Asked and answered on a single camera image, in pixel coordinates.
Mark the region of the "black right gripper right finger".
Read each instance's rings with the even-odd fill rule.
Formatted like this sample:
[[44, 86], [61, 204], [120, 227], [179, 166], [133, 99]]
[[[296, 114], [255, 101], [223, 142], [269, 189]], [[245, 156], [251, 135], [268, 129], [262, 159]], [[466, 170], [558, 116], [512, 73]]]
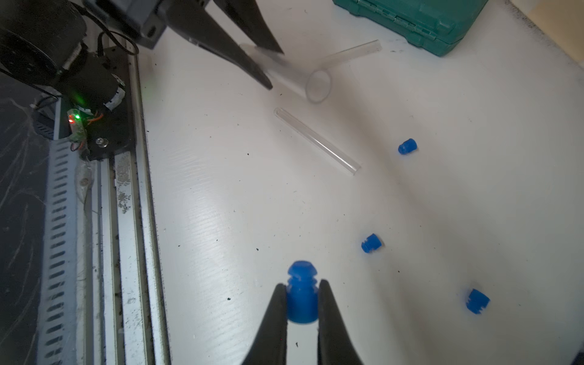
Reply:
[[322, 279], [318, 293], [317, 363], [362, 365], [342, 319], [330, 283]]

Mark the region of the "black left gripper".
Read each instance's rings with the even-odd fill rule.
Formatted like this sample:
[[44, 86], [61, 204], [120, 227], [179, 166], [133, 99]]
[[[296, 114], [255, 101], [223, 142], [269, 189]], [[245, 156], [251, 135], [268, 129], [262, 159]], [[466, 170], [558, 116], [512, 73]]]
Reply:
[[[260, 85], [272, 89], [266, 73], [206, 12], [205, 2], [84, 0], [82, 3], [101, 21], [120, 30], [140, 46], [152, 50], [168, 26], [190, 43], [236, 65]], [[214, 0], [214, 3], [255, 45], [284, 53], [255, 0]]]

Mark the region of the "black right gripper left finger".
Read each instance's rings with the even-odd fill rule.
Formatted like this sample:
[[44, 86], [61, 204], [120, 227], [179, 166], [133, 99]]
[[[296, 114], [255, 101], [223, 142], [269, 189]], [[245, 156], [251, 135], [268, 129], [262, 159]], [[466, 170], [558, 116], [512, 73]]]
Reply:
[[284, 365], [287, 361], [287, 292], [277, 284], [243, 364]]

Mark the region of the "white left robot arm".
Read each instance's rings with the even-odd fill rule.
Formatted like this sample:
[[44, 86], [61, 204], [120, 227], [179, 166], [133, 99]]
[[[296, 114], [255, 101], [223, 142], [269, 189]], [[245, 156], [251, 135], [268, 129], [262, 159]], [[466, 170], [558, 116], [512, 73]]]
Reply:
[[3, 1], [1, 64], [28, 85], [65, 98], [71, 148], [88, 160], [135, 142], [129, 63], [165, 30], [241, 68], [265, 88], [263, 70], [206, 12], [204, 1]]

